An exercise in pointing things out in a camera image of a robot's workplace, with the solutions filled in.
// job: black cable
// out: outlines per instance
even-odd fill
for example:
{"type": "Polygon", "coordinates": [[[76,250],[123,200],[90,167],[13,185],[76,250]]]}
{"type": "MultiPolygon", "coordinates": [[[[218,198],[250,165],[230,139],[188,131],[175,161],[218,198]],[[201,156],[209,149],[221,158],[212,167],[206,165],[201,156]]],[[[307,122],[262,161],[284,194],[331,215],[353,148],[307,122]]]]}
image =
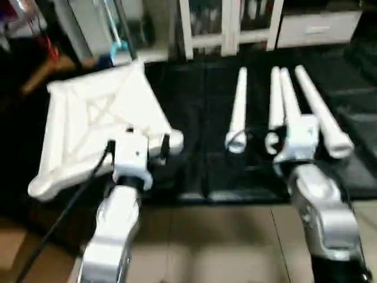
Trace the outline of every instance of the black cable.
{"type": "Polygon", "coordinates": [[[229,145],[234,142],[234,140],[236,138],[238,138],[238,136],[242,133],[245,133],[246,134],[246,141],[249,141],[249,138],[248,138],[248,133],[249,133],[249,129],[248,128],[245,128],[243,130],[240,130],[238,131],[237,133],[234,134],[234,136],[229,140],[229,142],[226,144],[225,146],[225,151],[224,151],[224,158],[225,158],[225,163],[226,165],[229,167],[229,169],[233,169],[233,170],[239,170],[240,168],[235,166],[232,162],[231,162],[231,158],[230,158],[230,152],[229,152],[229,145]]]}
{"type": "Polygon", "coordinates": [[[101,168],[102,164],[104,163],[104,160],[107,156],[107,154],[113,153],[113,141],[109,141],[106,149],[104,150],[100,161],[97,163],[95,168],[92,170],[90,173],[88,179],[83,183],[80,188],[75,192],[75,194],[71,197],[70,201],[67,203],[66,207],[62,211],[62,213],[59,215],[58,219],[54,222],[54,224],[51,226],[49,231],[46,233],[46,235],[43,237],[41,243],[32,251],[30,256],[28,257],[24,267],[22,268],[21,272],[17,276],[17,279],[15,283],[22,283],[27,276],[28,272],[30,271],[31,267],[33,266],[35,260],[37,257],[40,255],[42,252],[43,248],[45,245],[48,243],[48,240],[52,236],[52,234],[55,232],[57,227],[61,224],[61,222],[64,220],[64,218],[70,213],[71,209],[74,207],[76,204],[77,200],[82,196],[82,194],[88,189],[89,185],[92,183],[94,180],[95,175],[101,168]]]}

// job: white plastic frame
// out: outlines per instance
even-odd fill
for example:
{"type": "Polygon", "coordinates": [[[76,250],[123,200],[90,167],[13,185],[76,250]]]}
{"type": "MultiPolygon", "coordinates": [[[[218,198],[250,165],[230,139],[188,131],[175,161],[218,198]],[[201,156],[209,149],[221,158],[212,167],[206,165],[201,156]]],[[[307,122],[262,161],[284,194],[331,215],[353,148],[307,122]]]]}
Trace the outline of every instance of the white plastic frame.
{"type": "MultiPolygon", "coordinates": [[[[51,94],[38,175],[30,196],[50,200],[60,190],[85,180],[100,159],[107,141],[128,127],[150,140],[170,127],[144,75],[142,64],[112,68],[48,85],[51,94]]],[[[112,171],[105,159],[98,174],[112,171]]]]}

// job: white tube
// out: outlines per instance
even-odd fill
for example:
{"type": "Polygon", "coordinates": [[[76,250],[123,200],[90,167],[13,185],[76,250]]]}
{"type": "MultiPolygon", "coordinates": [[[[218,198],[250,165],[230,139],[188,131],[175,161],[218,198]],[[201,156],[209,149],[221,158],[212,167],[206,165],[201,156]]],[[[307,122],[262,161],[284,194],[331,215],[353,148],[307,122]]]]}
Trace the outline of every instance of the white tube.
{"type": "Polygon", "coordinates": [[[280,69],[273,67],[271,71],[270,89],[270,116],[269,129],[273,130],[284,124],[284,105],[282,96],[282,84],[280,82],[280,69]]]}
{"type": "Polygon", "coordinates": [[[295,73],[310,108],[319,120],[320,129],[329,155],[336,159],[349,156],[354,148],[352,140],[339,127],[305,68],[301,65],[297,66],[295,73]]]}
{"type": "MultiPolygon", "coordinates": [[[[271,87],[270,87],[270,113],[269,113],[269,130],[274,130],[284,124],[284,105],[282,96],[282,84],[280,82],[280,69],[273,67],[271,70],[271,87]]],[[[279,142],[276,133],[269,133],[266,136],[265,146],[267,152],[276,154],[277,150],[274,145],[279,142]]]]}
{"type": "Polygon", "coordinates": [[[234,98],[232,120],[225,138],[225,148],[232,153],[243,153],[246,148],[246,86],[247,68],[242,67],[238,75],[236,96],[234,98]]]}
{"type": "Polygon", "coordinates": [[[287,123],[294,123],[301,118],[301,111],[299,107],[299,102],[297,101],[295,89],[293,88],[293,84],[290,80],[287,68],[282,68],[280,70],[280,79],[282,82],[283,99],[286,110],[285,114],[287,117],[287,123]]]}

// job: white drawer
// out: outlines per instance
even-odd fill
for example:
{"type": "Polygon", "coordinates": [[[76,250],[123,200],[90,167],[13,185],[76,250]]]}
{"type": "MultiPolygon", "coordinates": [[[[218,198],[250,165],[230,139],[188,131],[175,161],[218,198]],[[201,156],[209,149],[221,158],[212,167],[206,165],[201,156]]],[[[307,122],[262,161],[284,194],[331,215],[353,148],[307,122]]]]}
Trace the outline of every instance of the white drawer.
{"type": "Polygon", "coordinates": [[[277,47],[348,42],[361,11],[285,16],[277,47]]]}

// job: glass cabinet door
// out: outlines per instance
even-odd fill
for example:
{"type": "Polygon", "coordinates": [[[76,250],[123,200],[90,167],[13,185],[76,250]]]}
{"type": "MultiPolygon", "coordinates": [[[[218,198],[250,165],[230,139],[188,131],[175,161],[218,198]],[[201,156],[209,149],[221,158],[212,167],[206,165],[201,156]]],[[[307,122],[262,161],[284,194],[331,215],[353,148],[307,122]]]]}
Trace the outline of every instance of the glass cabinet door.
{"type": "Polygon", "coordinates": [[[273,4],[274,0],[241,0],[241,31],[269,28],[273,4]]]}
{"type": "Polygon", "coordinates": [[[189,0],[193,37],[221,34],[222,0],[189,0]]]}

